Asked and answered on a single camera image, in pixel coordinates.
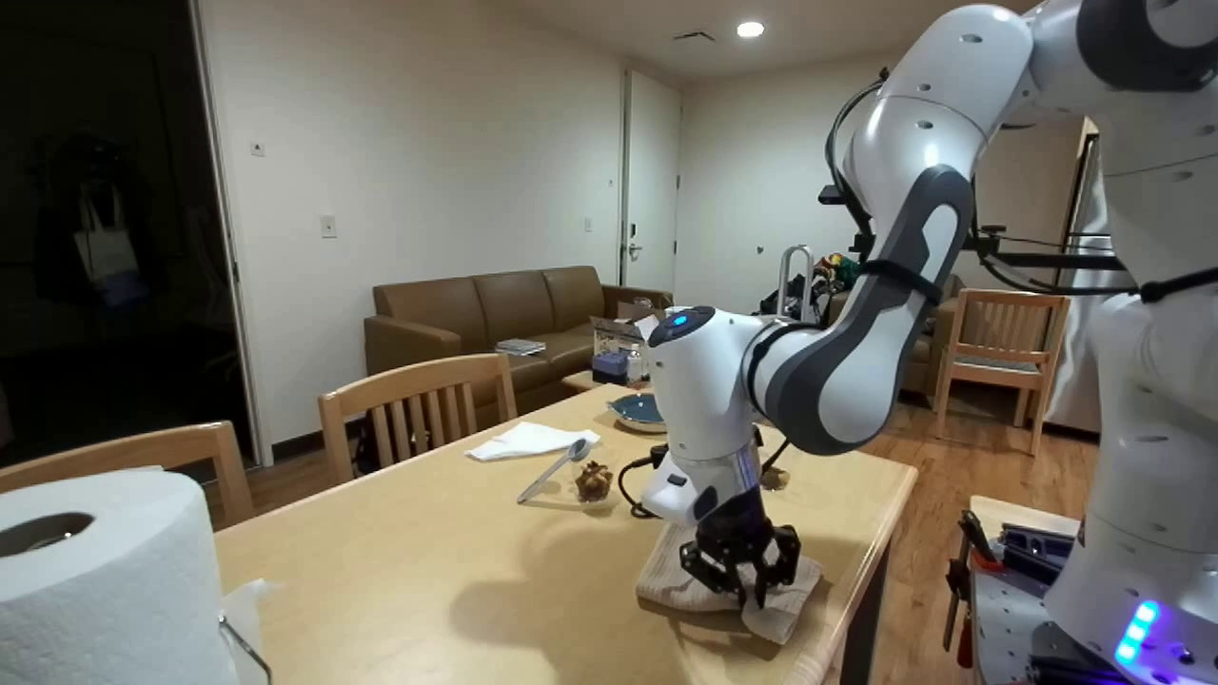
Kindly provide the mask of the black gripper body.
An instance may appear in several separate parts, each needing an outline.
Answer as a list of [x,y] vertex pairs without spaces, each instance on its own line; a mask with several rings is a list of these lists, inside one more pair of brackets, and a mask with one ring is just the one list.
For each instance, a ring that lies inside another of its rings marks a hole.
[[800,534],[790,524],[771,524],[756,491],[729,499],[695,524],[695,548],[735,574],[743,585],[743,561],[766,546],[789,546],[800,552]]

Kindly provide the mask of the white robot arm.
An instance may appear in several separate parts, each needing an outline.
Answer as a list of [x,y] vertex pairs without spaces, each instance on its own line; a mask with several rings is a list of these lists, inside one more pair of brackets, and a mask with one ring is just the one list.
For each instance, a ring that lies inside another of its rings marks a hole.
[[1099,456],[1046,617],[1138,685],[1218,671],[1218,0],[962,6],[864,97],[838,183],[864,231],[824,326],[678,304],[645,335],[664,456],[643,505],[683,529],[681,566],[762,602],[794,537],[762,503],[756,425],[813,456],[870,442],[916,326],[974,228],[979,154],[1007,121],[1094,126],[1125,281],[1086,347]]

